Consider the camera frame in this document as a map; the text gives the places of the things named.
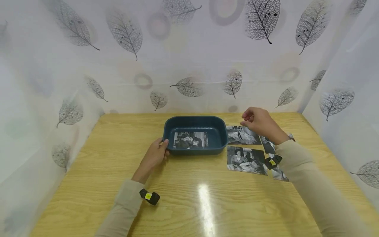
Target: black wristband device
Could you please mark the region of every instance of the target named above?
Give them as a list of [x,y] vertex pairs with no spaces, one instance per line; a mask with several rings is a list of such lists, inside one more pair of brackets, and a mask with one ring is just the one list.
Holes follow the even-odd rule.
[[278,155],[275,155],[274,157],[269,157],[267,159],[265,159],[265,165],[267,166],[267,168],[269,168],[270,170],[277,167],[278,164],[282,161],[282,157],[281,156],[278,156]]
[[141,189],[139,194],[141,195],[143,199],[145,199],[148,203],[154,206],[158,203],[159,199],[161,198],[156,192],[149,193],[144,188]]

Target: yellow sticker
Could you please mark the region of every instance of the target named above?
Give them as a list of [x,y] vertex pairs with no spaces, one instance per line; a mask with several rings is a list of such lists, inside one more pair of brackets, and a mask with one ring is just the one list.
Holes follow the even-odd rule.
[[147,193],[147,194],[145,195],[145,199],[146,199],[146,200],[150,200],[150,199],[151,199],[151,193]]

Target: beige sleeve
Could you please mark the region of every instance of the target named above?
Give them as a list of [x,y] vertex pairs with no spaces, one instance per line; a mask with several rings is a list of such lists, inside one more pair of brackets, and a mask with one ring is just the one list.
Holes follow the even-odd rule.
[[324,237],[370,236],[353,207],[293,140],[275,146],[280,167],[309,208]]
[[125,237],[128,234],[143,200],[139,194],[143,188],[141,183],[125,180],[95,237]]

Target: fabric wall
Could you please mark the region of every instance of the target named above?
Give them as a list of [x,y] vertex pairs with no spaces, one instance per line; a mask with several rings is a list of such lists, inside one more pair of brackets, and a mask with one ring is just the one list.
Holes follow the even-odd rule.
[[1,1],[0,235],[29,233],[103,113],[301,111],[365,2]]
[[303,114],[379,211],[379,2],[368,1]]

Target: wooden table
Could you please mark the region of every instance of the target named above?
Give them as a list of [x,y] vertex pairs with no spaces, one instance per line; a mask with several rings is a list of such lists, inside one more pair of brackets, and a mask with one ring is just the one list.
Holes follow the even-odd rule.
[[[226,125],[241,115],[213,114]],[[71,170],[63,179],[32,236],[93,236],[150,143],[162,136],[174,114],[106,114],[97,122]],[[273,113],[315,163],[354,205],[379,236],[379,216],[306,119],[298,113]],[[263,150],[262,146],[245,146]],[[218,156],[171,157],[149,180],[161,199],[143,203],[129,236],[320,236],[316,223],[291,183],[230,171],[226,149]]]

